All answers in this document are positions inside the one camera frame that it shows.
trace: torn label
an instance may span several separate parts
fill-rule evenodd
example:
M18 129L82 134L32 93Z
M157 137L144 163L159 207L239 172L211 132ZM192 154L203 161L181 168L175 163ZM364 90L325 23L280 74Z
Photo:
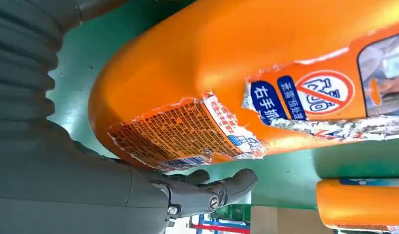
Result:
M167 171L264 155L254 134L238 126L236 116L212 93L114 124L108 135L140 162Z
M276 119L271 125L340 141L385 140L399 138L398 116L376 116L339 121Z
M215 95L206 98L204 103L224 134L243 153L253 153L261 150L261 143L255 135L244 127L238 126L236 116L230 113Z

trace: green table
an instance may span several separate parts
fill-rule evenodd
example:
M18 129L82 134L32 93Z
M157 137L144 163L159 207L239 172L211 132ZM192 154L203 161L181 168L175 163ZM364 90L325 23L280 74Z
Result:
M72 138L102 155L115 157L94 137L87 121L92 84L109 58L125 42L193 0L131 0L125 6L71 31L59 53L60 66L51 73L56 89L48 97L56 104L50 119ZM259 182L254 205L316 208L315 186L320 178L399 177L399 139L362 142L267 156L205 167L212 179L252 168Z

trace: gray robotic arm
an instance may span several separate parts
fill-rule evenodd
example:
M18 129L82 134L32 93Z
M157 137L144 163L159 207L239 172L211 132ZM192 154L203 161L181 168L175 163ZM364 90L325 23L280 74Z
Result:
M157 234L170 218L211 212L256 182L245 169L203 184L92 157L46 98L64 34L123 0L0 0L0 234Z

